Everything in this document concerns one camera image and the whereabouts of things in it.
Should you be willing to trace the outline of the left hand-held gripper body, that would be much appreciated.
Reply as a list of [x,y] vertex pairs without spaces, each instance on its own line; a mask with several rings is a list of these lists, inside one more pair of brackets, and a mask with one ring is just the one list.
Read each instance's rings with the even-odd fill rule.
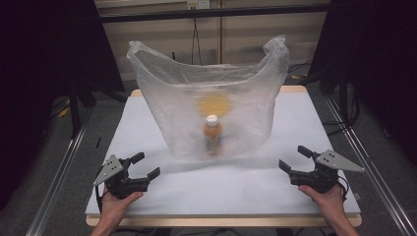
[[148,177],[132,179],[129,177],[131,157],[118,158],[112,154],[99,169],[93,185],[97,187],[103,183],[107,191],[118,199],[125,199],[135,192],[148,190]]

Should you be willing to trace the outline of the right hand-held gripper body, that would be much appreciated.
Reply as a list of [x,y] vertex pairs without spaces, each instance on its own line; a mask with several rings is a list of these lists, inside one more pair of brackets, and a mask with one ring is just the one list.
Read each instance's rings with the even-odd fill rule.
[[345,158],[334,150],[328,149],[322,153],[313,151],[311,157],[315,167],[310,172],[293,170],[288,174],[290,183],[296,186],[306,185],[323,194],[338,183],[338,171],[364,172],[365,169]]

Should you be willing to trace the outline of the translucent white plastic bag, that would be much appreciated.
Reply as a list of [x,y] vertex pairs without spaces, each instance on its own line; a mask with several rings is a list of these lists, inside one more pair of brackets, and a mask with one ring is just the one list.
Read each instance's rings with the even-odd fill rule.
[[[189,65],[177,62],[140,41],[132,41],[127,58],[149,110],[170,152],[190,160],[244,155],[270,137],[275,99],[287,77],[289,49],[279,35],[264,45],[265,57],[256,65]],[[207,116],[198,101],[224,95],[231,109],[218,117],[223,127],[221,150],[206,150]]]

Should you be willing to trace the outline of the orange drink bottle white cap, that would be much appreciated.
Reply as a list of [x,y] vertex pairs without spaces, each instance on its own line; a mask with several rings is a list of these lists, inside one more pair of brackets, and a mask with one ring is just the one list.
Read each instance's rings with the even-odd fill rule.
[[221,150],[223,127],[216,115],[209,115],[203,128],[206,139],[206,150],[209,155],[218,155]]

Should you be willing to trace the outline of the person's right hand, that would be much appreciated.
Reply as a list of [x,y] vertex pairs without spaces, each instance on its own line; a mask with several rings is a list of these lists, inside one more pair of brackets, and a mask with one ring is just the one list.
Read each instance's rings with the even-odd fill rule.
[[298,190],[316,203],[325,221],[332,228],[341,227],[348,222],[343,207],[342,190],[338,185],[334,185],[323,194],[306,185],[300,186]]

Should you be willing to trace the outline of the person's left hand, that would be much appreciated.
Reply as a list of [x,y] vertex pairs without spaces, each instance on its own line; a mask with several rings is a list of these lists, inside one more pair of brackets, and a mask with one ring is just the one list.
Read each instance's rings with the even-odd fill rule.
[[105,194],[102,199],[100,225],[116,227],[120,224],[129,206],[141,198],[142,192],[135,192],[125,199],[118,199],[111,194]]

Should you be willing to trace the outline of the black metal stand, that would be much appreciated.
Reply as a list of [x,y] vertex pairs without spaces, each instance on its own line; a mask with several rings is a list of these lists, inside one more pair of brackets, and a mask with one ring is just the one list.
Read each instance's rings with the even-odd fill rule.
[[74,139],[81,129],[78,97],[77,97],[77,92],[76,92],[76,83],[74,81],[71,81],[69,85],[69,101],[70,101],[71,120],[72,120],[71,138]]

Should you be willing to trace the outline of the round yellow object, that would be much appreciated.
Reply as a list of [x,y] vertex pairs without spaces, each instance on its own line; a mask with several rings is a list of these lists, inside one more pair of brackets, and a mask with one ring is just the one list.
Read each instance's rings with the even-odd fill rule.
[[224,95],[210,95],[198,101],[198,109],[202,115],[224,116],[231,109],[231,101]]

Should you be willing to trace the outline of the black curtain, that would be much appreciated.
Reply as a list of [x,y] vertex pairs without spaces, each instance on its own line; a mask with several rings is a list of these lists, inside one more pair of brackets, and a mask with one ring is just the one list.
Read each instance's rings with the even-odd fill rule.
[[124,89],[94,0],[0,0],[0,211],[35,159],[52,102]]
[[351,82],[361,99],[417,159],[417,0],[329,0],[310,68],[333,91]]

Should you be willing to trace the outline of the black horizontal bar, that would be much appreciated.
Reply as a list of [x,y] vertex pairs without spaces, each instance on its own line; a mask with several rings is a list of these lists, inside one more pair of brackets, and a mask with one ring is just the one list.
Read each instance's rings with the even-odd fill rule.
[[126,23],[163,20],[183,20],[198,18],[239,17],[274,14],[301,14],[327,12],[330,4],[289,5],[251,8],[224,8],[205,10],[183,10],[154,13],[129,13],[99,15],[97,19],[102,23]]

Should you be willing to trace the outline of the metal floor rail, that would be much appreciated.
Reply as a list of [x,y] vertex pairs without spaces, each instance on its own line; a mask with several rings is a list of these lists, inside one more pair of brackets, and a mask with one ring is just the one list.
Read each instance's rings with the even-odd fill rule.
[[58,197],[63,188],[64,182],[67,178],[69,169],[72,165],[72,162],[77,154],[79,146],[83,140],[83,137],[86,132],[87,125],[90,121],[90,117],[94,111],[94,108],[87,108],[83,113],[84,117],[82,118],[81,127],[76,132],[75,136],[71,139],[66,149],[63,159],[60,163],[59,168],[53,178],[51,185],[48,188],[48,191],[36,211],[34,219],[32,220],[30,227],[26,233],[26,236],[42,236],[46,224],[50,218],[50,215],[57,203]]
[[373,163],[372,158],[368,155],[353,128],[342,118],[339,105],[336,103],[335,99],[331,96],[327,96],[326,102],[332,115],[336,121],[339,122],[339,127],[341,128],[346,140],[349,142],[355,155],[359,159],[359,162],[364,167],[365,172],[367,173],[376,192],[384,203],[401,235],[417,236],[417,228],[413,225],[403,206],[387,185],[385,179]]

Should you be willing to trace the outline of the white wall socket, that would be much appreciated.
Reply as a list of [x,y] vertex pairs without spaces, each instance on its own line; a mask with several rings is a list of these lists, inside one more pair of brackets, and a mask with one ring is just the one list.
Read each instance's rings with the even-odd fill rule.
[[187,0],[189,10],[206,10],[210,8],[209,0]]

